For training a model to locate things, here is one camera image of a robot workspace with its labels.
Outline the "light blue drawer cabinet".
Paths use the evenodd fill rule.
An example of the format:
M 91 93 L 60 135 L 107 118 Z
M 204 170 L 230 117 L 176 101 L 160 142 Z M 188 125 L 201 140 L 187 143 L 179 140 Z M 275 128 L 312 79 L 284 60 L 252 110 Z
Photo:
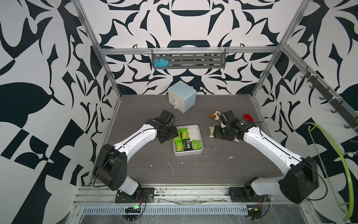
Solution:
M 176 100 L 178 102 L 178 110 L 186 113 L 196 103 L 197 91 L 183 81 L 179 81 L 168 88 L 169 103 L 173 105 Z

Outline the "grey hook rail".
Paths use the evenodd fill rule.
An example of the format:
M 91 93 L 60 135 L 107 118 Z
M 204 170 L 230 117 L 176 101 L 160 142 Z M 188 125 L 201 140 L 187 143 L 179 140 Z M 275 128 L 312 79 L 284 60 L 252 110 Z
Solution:
M 306 67 L 305 74 L 301 77 L 307 80 L 312 90 L 317 90 L 321 95 L 320 100 L 330 104 L 333 108 L 331 113 L 338 113 L 347 123 L 345 129 L 352 129 L 358 132 L 358 112 L 354 110 L 344 98 L 339 95 L 324 79 L 316 73 L 312 73 L 309 67 Z

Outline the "small white bottle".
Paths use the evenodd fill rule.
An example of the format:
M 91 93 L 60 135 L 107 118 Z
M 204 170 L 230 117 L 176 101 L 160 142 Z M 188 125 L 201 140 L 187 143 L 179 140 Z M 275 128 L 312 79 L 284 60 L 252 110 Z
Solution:
M 174 108 L 174 109 L 177 109 L 177 108 L 178 108 L 178 102 L 177 102 L 176 100 L 173 102 L 173 108 Z

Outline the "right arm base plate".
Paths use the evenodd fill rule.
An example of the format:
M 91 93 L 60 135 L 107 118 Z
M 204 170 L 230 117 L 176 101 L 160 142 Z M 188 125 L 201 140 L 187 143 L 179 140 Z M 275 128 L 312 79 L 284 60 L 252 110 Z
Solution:
M 249 187 L 229 187 L 227 195 L 234 203 L 263 203 L 269 200 L 268 195 L 259 196 Z

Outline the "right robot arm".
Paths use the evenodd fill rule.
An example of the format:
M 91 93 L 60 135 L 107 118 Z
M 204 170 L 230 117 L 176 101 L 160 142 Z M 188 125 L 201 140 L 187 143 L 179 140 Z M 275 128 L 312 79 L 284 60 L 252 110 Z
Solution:
M 238 198 L 251 200 L 278 195 L 300 204 L 319 188 L 320 175 L 317 162 L 313 158 L 303 158 L 291 152 L 265 134 L 256 123 L 248 119 L 240 120 L 232 111 L 215 112 L 213 118 L 221 121 L 221 125 L 213 129 L 214 138 L 250 144 L 272 161 L 282 173 L 280 177 L 250 179 L 240 189 Z

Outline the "black cookie packet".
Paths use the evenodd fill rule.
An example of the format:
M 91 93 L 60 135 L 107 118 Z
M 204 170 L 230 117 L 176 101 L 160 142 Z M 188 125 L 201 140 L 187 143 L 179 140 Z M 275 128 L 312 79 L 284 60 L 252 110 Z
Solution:
M 184 146 L 185 146 L 185 151 L 190 151 L 190 150 L 193 150 L 193 145 L 192 145 L 192 142 L 187 139 L 187 140 L 183 140 L 183 143 L 184 143 Z

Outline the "teal crocheted cloth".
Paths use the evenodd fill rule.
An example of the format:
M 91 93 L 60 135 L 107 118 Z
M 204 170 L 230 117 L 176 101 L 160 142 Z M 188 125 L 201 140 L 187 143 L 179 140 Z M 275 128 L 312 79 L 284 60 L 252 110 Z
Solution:
M 155 59 L 153 61 L 153 67 L 156 69 L 165 69 L 169 66 L 169 61 L 164 58 Z

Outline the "red oval object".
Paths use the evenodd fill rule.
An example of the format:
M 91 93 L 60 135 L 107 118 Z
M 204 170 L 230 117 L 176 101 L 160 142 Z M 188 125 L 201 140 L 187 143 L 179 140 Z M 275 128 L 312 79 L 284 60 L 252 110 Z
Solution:
M 244 118 L 244 119 L 247 119 L 247 120 L 250 120 L 251 122 L 254 122 L 253 117 L 252 117 L 251 115 L 249 115 L 249 114 L 245 114 L 245 115 L 243 116 L 243 118 Z

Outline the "white storage box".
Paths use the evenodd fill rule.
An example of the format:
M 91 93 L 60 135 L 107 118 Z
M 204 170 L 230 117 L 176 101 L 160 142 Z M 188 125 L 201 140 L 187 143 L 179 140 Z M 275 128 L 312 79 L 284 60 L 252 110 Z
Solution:
M 198 125 L 177 126 L 178 137 L 173 139 L 175 156 L 198 155 L 203 151 L 203 141 Z

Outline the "yellow cookie packet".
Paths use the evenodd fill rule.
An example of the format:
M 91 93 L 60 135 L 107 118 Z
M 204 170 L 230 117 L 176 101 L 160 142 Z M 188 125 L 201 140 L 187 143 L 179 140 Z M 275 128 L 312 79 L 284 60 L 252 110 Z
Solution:
M 210 138 L 214 138 L 214 132 L 215 132 L 215 127 L 209 127 L 210 129 Z

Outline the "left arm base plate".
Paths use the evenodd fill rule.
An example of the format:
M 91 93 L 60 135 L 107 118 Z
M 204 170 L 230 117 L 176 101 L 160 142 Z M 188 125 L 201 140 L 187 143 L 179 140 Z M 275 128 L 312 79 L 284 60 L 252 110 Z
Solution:
M 133 195 L 128 195 L 118 190 L 115 203 L 139 203 L 140 201 L 152 203 L 154 201 L 154 191 L 155 189 L 151 187 L 140 187 Z

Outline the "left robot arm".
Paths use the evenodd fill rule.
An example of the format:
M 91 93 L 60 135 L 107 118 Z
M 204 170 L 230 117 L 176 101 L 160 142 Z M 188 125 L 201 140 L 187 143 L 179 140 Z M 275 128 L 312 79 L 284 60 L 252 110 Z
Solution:
M 174 125 L 175 115 L 164 110 L 160 116 L 149 119 L 135 133 L 114 145 L 100 149 L 92 175 L 101 187 L 119 190 L 133 197 L 140 194 L 141 184 L 128 175 L 128 162 L 147 143 L 158 139 L 162 144 L 179 136 Z

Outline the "green cookie packet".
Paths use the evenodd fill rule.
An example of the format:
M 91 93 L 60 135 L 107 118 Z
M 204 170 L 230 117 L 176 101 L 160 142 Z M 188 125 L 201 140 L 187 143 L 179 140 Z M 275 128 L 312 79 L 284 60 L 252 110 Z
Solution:
M 188 129 L 188 128 L 181 128 L 181 129 L 180 129 L 180 133 L 181 133 L 181 138 L 182 138 L 183 140 L 190 139 L 189 129 Z
M 180 129 L 178 130 L 178 136 L 175 137 L 173 140 L 174 140 L 175 142 L 181 142 L 181 141 L 182 141 L 181 130 L 180 130 Z
M 175 141 L 174 144 L 175 144 L 175 151 L 176 152 L 182 152 L 182 151 L 185 150 L 185 146 L 184 146 L 183 141 Z

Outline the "brown white plush toy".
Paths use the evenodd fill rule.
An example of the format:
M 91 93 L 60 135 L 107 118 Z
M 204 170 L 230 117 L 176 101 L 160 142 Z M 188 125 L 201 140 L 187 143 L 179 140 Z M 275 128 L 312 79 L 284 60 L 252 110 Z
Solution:
M 220 112 L 220 111 L 212 111 L 212 113 L 208 115 L 208 118 L 214 119 L 214 120 L 220 120 L 221 115 L 222 115 L 222 112 Z

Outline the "grey wall shelf rack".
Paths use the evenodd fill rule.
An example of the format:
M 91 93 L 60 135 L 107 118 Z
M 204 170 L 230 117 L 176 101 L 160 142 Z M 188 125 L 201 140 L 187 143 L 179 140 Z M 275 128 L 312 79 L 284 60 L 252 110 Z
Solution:
M 155 59 L 164 58 L 169 61 L 165 69 L 215 69 L 223 68 L 226 64 L 226 51 L 224 49 L 174 49 L 152 50 L 152 67 Z

